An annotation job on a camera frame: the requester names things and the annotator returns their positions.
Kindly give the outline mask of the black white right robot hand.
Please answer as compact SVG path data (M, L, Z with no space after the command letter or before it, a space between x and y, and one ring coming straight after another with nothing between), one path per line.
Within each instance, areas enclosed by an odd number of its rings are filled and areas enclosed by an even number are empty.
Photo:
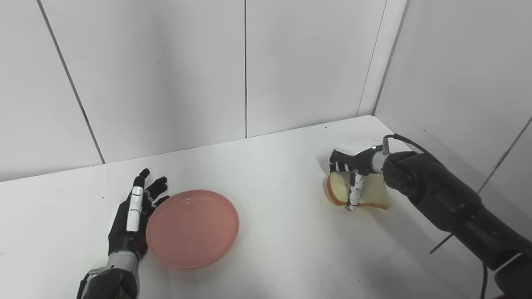
M381 174L382 163L374 169L375 155L382 153L378 140L359 137L333 149L329 157L327 192L337 206L353 211L357 207L387 210L389 200Z

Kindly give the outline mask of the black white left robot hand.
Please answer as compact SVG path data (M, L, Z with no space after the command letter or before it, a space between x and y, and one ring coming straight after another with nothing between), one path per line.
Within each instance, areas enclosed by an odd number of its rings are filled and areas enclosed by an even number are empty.
M111 230L108 235L108 255L118 253L121 251L129 251L135 254L137 260L141 260L148 251L148 243L146 241L146 229L148 221L152 214L169 196L160 197L160 195L167 191L168 179L162 176L148 187L145 187L145 180L148 178L150 171L148 168L143 169L141 173L134 179L133 187L130 189L128 197L123 201L114 218ZM143 198L141 202L141 211L139 212L139 226L137 231L127 231L127 219L131 205L131 195L138 183L141 182L143 188Z

